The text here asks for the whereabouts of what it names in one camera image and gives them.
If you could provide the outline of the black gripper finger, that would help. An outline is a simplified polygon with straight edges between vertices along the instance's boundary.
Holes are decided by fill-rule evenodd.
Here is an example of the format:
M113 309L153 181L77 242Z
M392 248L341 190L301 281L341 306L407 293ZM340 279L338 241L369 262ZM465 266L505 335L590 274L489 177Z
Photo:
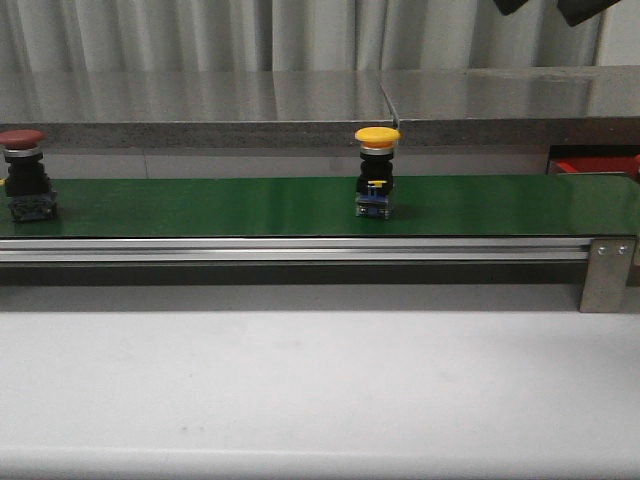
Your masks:
M511 15L525 5L528 0L494 0L494 4L502 15Z
M574 27L619 2L620 0L558 0L557 8L565 22Z

